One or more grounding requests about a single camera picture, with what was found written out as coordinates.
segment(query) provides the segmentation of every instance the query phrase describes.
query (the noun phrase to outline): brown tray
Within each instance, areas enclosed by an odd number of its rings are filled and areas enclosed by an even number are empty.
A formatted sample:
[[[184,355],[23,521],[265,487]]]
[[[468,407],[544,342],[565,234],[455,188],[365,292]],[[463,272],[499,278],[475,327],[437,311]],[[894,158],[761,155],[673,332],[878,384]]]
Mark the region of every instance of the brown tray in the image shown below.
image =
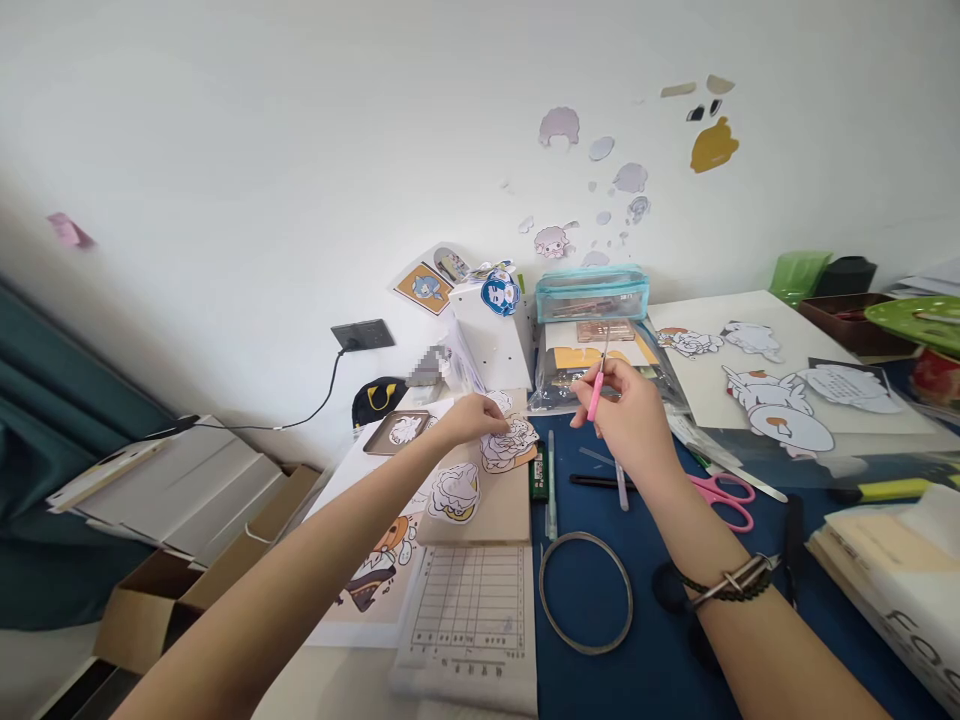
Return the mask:
[[[405,435],[403,442],[397,442],[396,436],[391,437],[391,435],[400,418],[405,417],[419,418],[420,423]],[[394,410],[381,421],[380,427],[363,446],[363,451],[367,455],[396,455],[404,445],[409,445],[420,437],[420,434],[427,429],[429,421],[430,413],[426,410]]]

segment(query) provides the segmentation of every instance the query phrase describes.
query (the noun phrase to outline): bracelet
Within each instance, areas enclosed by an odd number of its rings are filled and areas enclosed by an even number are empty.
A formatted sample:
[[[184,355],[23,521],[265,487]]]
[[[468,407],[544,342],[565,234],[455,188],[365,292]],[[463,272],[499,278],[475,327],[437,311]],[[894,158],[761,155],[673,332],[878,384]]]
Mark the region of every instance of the bracelet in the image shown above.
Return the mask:
[[[763,553],[757,553],[738,570],[732,573],[723,573],[723,580],[712,588],[694,582],[681,573],[676,565],[674,565],[674,570],[676,570],[677,576],[684,585],[700,593],[698,597],[690,601],[693,609],[698,610],[707,600],[713,598],[727,602],[753,600],[770,587],[770,583],[773,581],[773,571],[779,564],[779,555],[767,557]]]

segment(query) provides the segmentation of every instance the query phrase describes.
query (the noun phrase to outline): transparent pencil case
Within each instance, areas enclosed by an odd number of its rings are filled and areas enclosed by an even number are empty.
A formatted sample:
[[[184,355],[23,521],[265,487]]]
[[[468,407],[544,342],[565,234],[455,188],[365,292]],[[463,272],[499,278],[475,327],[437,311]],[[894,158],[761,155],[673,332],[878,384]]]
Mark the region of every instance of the transparent pencil case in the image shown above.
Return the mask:
[[[647,316],[650,280],[639,265],[575,268],[546,273],[537,283],[541,323]]]

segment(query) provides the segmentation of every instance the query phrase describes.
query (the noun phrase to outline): metal ring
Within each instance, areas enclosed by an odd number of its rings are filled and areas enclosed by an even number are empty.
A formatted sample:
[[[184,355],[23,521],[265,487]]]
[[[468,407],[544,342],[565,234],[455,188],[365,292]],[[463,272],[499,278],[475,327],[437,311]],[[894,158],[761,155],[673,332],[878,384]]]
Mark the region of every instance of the metal ring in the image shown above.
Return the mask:
[[[602,547],[607,555],[613,558],[613,561],[617,564],[617,567],[620,569],[620,574],[623,576],[623,584],[627,586],[627,622],[623,626],[623,630],[620,631],[620,634],[613,640],[613,642],[608,643],[607,645],[582,645],[576,640],[571,640],[567,637],[563,630],[560,629],[560,626],[557,625],[557,621],[553,619],[553,615],[550,614],[550,608],[547,607],[547,598],[543,592],[543,578],[544,570],[547,567],[547,560],[550,559],[550,556],[553,554],[553,551],[557,549],[557,546],[563,545],[563,543],[568,540],[586,540],[591,542],[594,545],[599,545]],[[633,592],[630,590],[630,578],[627,576],[627,569],[623,566],[623,563],[620,562],[620,558],[617,557],[617,554],[610,549],[610,546],[607,545],[600,538],[591,535],[590,533],[585,532],[572,532],[567,533],[566,535],[561,535],[547,548],[546,554],[543,556],[543,559],[540,561],[540,604],[543,605],[543,612],[547,615],[547,620],[550,621],[550,626],[556,631],[557,635],[560,636],[560,639],[563,640],[567,645],[572,647],[578,653],[584,655],[603,655],[608,653],[611,650],[616,649],[620,646],[620,643],[624,641],[624,638],[627,637],[627,633],[630,632],[630,624],[633,622]]]

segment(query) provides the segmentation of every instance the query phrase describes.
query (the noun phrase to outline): white wall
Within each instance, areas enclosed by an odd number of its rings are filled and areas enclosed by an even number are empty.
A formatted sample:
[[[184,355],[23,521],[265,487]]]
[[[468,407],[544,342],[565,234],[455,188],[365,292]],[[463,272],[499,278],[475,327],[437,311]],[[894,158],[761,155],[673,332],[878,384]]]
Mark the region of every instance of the white wall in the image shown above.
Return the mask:
[[[551,261],[517,224],[579,220],[559,264],[614,240],[658,300],[764,287],[791,249],[866,254],[878,282],[953,254],[958,68],[948,0],[6,0],[0,268],[162,402],[233,422],[304,416],[328,328],[384,317],[399,347],[346,356],[321,420],[255,437],[322,463],[360,384],[435,339],[383,287],[441,240],[535,280]],[[709,95],[658,92],[710,72],[737,82],[741,148],[695,175]],[[537,143],[556,105],[580,113],[569,153]],[[620,250],[604,190],[628,160],[653,212]],[[58,246],[55,211],[96,249]]]

